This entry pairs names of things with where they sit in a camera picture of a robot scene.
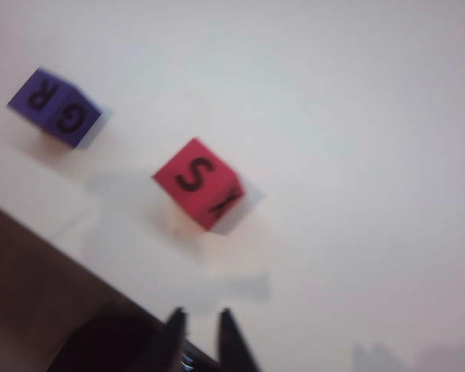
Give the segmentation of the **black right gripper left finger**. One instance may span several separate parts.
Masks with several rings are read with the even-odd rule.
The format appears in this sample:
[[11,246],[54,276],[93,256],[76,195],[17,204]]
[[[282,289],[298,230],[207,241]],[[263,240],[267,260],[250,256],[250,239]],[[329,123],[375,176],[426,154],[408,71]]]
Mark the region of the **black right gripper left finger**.
[[182,307],[176,308],[166,323],[165,371],[182,371],[182,355],[186,334],[187,315]]

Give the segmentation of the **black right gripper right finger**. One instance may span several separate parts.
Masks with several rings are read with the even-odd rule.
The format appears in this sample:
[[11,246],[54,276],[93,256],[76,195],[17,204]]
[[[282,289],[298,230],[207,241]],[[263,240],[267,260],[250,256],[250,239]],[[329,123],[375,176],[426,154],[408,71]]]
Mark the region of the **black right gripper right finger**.
[[219,316],[217,349],[221,371],[260,371],[229,308],[222,310]]

